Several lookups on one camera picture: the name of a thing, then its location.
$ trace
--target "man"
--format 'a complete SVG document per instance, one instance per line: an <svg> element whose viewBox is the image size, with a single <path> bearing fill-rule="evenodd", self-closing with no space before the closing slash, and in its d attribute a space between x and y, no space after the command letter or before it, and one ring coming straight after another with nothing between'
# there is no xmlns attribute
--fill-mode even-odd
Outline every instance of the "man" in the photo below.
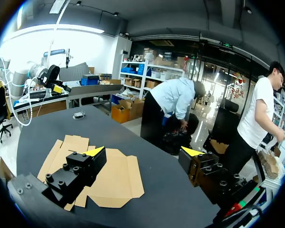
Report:
<svg viewBox="0 0 285 228"><path fill-rule="evenodd" d="M239 173L251 158L267 133L278 142L284 140L284 131L272 122L274 114L274 90L285 81L285 72L278 62L270 65L269 76L256 83L245 118L239 123L233 142L226 149L222 163L231 173Z"/></svg>
<svg viewBox="0 0 285 228"><path fill-rule="evenodd" d="M190 132L190 123L185 120L188 106L197 96L203 96L205 92L201 82L193 82L184 77L171 79L156 86L146 95L141 137L158 146L163 136L163 117L168 113L174 113L171 118L177 120L182 130L187 129Z"/></svg>

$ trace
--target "ceiling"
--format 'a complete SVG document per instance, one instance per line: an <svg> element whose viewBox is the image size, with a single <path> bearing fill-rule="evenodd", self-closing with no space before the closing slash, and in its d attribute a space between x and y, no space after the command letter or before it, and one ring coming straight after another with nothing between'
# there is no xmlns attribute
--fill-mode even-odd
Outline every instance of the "ceiling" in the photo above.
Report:
<svg viewBox="0 0 285 228"><path fill-rule="evenodd" d="M39 23L55 23L48 14L54 0L34 0L33 17ZM106 34L129 32L130 37L158 34L199 36L233 44L270 64L277 60L285 68L285 49L270 23L245 0L253 14L243 10L244 0L71 0L62 18L73 23L103 29ZM102 11L118 12L114 17Z"/></svg>

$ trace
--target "black pants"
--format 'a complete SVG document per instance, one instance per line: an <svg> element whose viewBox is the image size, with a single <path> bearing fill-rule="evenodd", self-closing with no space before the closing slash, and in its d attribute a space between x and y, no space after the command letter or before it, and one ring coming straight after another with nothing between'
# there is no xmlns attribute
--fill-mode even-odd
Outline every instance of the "black pants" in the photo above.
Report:
<svg viewBox="0 0 285 228"><path fill-rule="evenodd" d="M161 107L158 105L152 94L148 92L142 112L141 137L155 146L159 146L162 140L163 116L164 112Z"/></svg>
<svg viewBox="0 0 285 228"><path fill-rule="evenodd" d="M237 131L232 143L228 146L224 156L220 159L220 163L232 174L239 173L255 151L256 150L250 147Z"/></svg>

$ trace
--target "black table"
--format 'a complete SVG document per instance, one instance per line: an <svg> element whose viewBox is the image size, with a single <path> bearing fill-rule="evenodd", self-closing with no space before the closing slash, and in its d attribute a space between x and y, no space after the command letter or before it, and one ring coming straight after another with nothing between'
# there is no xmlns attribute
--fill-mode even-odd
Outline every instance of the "black table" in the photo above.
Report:
<svg viewBox="0 0 285 228"><path fill-rule="evenodd" d="M72 115L85 111L86 117ZM131 228L205 227L219 211L200 188L194 188L176 158L138 137L93 106L49 113L23 127L17 153L17 174L37 176L57 139L65 135L90 139L89 145L117 148L135 155L145 194L120 209L100 208L89 197L72 213L104 225Z"/></svg>

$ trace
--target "white box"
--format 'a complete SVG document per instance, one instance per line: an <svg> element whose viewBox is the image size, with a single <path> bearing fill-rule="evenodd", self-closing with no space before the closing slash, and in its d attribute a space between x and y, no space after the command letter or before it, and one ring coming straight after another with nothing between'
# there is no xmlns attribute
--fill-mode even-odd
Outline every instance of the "white box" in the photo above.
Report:
<svg viewBox="0 0 285 228"><path fill-rule="evenodd" d="M169 80L169 79L170 79L170 72L169 71L161 73L161 80Z"/></svg>
<svg viewBox="0 0 285 228"><path fill-rule="evenodd" d="M161 74L160 74L159 72L152 71L152 72L151 72L151 77L154 77L154 78L161 78Z"/></svg>

